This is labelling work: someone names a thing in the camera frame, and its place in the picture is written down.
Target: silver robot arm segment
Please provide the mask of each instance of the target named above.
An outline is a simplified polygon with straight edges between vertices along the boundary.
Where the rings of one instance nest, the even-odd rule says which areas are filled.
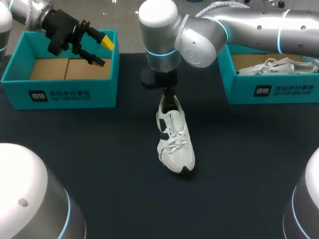
[[[176,51],[189,64],[207,67],[227,43],[319,57],[319,13],[262,11],[236,7],[237,3],[231,5],[235,6],[222,6],[202,11],[200,17],[191,17],[177,13],[171,0],[144,2],[139,18],[150,67],[158,72],[176,69],[179,63]]]
[[[221,23],[228,43],[251,48],[319,57],[319,13],[305,10],[221,7],[202,17]]]
[[[25,25],[29,20],[28,31],[41,31],[42,22],[48,12],[53,9],[50,0],[5,0],[14,20]]]

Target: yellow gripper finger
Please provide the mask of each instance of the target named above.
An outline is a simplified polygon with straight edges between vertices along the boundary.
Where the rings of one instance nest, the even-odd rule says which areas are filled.
[[[107,35],[105,35],[105,37],[103,38],[102,42],[101,42],[101,46],[104,46],[105,48],[109,49],[110,51],[114,50],[114,43],[108,38]]]

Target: cardboard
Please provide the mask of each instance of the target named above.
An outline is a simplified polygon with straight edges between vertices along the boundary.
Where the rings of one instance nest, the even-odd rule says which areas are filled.
[[[69,59],[36,59],[30,80],[63,80]]]
[[[289,57],[293,61],[303,62],[303,58],[297,55],[291,54],[234,54],[231,55],[236,71],[240,69],[256,66],[258,64],[264,63],[269,58],[276,60],[281,60]]]
[[[112,60],[103,58],[103,67],[90,65],[84,59],[70,59],[65,74],[65,80],[109,79]]]

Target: white sneaker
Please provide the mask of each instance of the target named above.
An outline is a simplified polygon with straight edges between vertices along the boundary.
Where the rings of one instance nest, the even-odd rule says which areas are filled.
[[[275,59],[268,59],[264,64],[259,64],[253,67],[240,69],[238,75],[280,75],[280,74],[293,74],[295,72],[295,67],[293,64],[283,64],[277,65]]]
[[[165,97],[162,96],[156,114],[161,137],[158,144],[159,160],[175,173],[188,173],[195,166],[195,154],[182,110],[176,96],[173,110],[162,112]]]
[[[312,62],[298,62],[289,59],[288,57],[277,61],[277,66],[282,66],[285,64],[293,64],[295,67],[294,72],[297,74],[311,74],[318,72],[318,67],[315,66]]]

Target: cable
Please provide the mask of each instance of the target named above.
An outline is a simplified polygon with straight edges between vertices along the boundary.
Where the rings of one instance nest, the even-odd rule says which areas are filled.
[[[32,15],[32,0],[28,0],[28,14],[25,20],[25,29],[27,31],[30,31],[31,15]]]
[[[236,6],[236,7],[243,7],[243,8],[250,8],[247,5],[240,3],[240,2],[235,2],[235,1],[216,1],[213,2],[211,5],[209,5],[207,8],[203,9],[202,11],[200,11],[195,17],[201,17],[203,16],[205,13],[222,7],[222,6]]]

